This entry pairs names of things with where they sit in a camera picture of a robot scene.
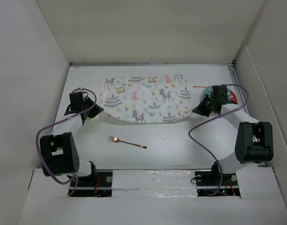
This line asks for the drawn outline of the patterned animal print cloth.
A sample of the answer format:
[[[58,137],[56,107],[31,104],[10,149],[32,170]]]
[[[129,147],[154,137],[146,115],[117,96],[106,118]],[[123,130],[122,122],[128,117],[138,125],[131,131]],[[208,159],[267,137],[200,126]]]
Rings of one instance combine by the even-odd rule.
[[[184,75],[107,78],[100,103],[111,117],[133,123],[170,123],[191,114],[199,96]]]

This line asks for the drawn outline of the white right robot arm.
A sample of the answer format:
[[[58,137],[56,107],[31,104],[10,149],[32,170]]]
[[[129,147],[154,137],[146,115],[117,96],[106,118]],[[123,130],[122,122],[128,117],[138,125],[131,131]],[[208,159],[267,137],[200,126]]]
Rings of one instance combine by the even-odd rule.
[[[225,118],[237,129],[234,152],[229,156],[215,160],[211,172],[211,182],[219,185],[227,179],[227,174],[257,163],[268,162],[273,158],[273,136],[270,122],[260,122],[249,116],[237,102],[228,96],[228,86],[213,85],[210,93],[204,94],[203,99],[192,112],[209,117],[217,114]]]

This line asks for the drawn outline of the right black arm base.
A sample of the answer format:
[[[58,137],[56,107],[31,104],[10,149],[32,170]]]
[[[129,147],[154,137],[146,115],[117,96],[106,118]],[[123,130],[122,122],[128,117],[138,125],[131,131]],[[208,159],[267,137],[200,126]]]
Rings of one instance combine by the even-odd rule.
[[[224,174],[220,185],[220,175],[215,177],[210,170],[199,170],[194,172],[191,183],[196,185],[198,197],[241,196],[235,173]]]

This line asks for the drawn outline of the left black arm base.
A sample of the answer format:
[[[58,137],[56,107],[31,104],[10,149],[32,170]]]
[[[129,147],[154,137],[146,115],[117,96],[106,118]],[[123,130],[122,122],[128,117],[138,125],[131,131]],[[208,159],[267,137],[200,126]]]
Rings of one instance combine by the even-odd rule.
[[[75,181],[70,184],[68,194],[73,190],[71,197],[112,197],[112,170],[97,170],[97,176],[80,177],[75,187]]]

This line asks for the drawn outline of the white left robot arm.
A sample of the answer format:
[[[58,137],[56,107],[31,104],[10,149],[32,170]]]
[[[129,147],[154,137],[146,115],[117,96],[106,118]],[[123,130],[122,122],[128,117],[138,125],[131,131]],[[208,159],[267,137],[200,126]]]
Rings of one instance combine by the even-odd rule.
[[[69,100],[62,119],[37,133],[37,151],[45,176],[75,175],[92,186],[98,179],[96,166],[91,161],[80,159],[74,136],[87,119],[102,113],[103,108],[97,105],[96,94],[85,88],[73,90]]]

